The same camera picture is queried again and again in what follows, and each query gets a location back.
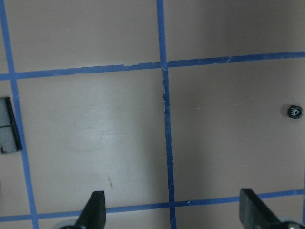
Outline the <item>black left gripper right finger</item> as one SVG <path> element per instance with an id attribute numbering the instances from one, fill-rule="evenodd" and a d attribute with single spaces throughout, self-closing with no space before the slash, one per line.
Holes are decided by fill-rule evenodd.
<path id="1" fill-rule="evenodd" d="M 239 220 L 244 229 L 280 229 L 281 221 L 251 189 L 239 193 Z"/>

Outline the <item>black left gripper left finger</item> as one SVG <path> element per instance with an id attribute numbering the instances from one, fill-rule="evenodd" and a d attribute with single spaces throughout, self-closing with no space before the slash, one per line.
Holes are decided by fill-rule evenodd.
<path id="1" fill-rule="evenodd" d="M 106 224 L 104 191 L 94 191 L 74 227 L 77 229 L 103 229 Z"/>

